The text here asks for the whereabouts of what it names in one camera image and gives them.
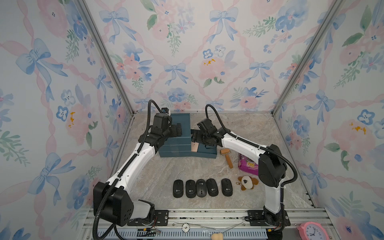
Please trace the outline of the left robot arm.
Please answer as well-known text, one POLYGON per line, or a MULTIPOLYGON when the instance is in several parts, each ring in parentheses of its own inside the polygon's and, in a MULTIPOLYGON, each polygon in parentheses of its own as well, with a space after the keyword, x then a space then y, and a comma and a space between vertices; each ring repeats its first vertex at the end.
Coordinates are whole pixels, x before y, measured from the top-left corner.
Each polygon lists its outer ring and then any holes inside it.
POLYGON ((155 205, 143 200, 133 201, 132 187, 144 166, 169 138, 182 136, 177 123, 165 130, 151 126, 143 133, 129 159, 107 182, 98 182, 93 190, 95 218, 123 227, 129 223, 150 225, 155 220, 155 205))

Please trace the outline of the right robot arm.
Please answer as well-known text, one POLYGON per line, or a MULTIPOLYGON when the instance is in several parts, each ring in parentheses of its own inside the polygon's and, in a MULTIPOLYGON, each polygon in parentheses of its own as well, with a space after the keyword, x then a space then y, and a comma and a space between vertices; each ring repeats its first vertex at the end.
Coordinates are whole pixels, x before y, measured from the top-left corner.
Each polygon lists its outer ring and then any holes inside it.
POLYGON ((261 219, 266 225, 275 227, 273 232, 281 232, 286 226, 284 187, 298 179, 295 166, 276 145, 254 143, 225 127, 217 129, 208 118, 199 122, 198 127, 198 130, 191 130, 193 142, 234 150, 258 165, 258 178, 264 184, 266 194, 261 219))

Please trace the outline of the teal drawer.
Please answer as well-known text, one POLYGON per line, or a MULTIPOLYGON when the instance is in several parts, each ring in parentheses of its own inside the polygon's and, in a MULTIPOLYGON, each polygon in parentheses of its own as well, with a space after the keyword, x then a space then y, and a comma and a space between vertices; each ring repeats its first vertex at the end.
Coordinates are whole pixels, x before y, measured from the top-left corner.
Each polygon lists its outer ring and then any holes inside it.
MULTIPOLYGON (((198 132, 199 130, 191 130, 191 143, 198 143, 198 132)), ((217 157, 217 147, 213 146, 207 146, 202 143, 199 143, 199 148, 197 153, 191 152, 192 157, 199 157, 199 158, 209 158, 209 159, 215 159, 217 157)))

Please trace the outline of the black computer mouse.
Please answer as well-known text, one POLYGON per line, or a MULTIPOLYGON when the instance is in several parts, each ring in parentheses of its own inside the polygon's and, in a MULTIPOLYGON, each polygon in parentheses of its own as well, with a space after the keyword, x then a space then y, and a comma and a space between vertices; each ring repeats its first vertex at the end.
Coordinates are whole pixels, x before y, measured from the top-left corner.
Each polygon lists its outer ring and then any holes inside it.
POLYGON ((194 180, 186 181, 186 196, 190 199, 194 198, 197 195, 196 182, 194 180))
POLYGON ((181 198, 183 195, 184 195, 184 182, 182 180, 175 180, 173 183, 174 198, 181 198))
POLYGON ((219 188, 216 180, 210 178, 206 181, 207 192, 211 197, 216 197, 219 194, 219 188))
POLYGON ((207 183, 205 180, 199 179, 196 181, 196 192, 200 198, 204 198, 207 195, 207 183))
POLYGON ((231 180, 225 178, 221 180, 222 193, 226 197, 230 197, 233 195, 233 185, 231 180))

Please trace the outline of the teal drawer cabinet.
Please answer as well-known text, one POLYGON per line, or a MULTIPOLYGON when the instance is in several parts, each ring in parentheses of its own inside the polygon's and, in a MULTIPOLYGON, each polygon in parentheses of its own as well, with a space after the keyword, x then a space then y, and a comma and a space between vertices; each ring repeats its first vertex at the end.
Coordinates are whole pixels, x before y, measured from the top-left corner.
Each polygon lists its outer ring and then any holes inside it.
POLYGON ((161 158, 191 157, 191 117, 190 114, 172 114, 172 125, 181 125, 180 137, 168 138, 159 149, 161 158))

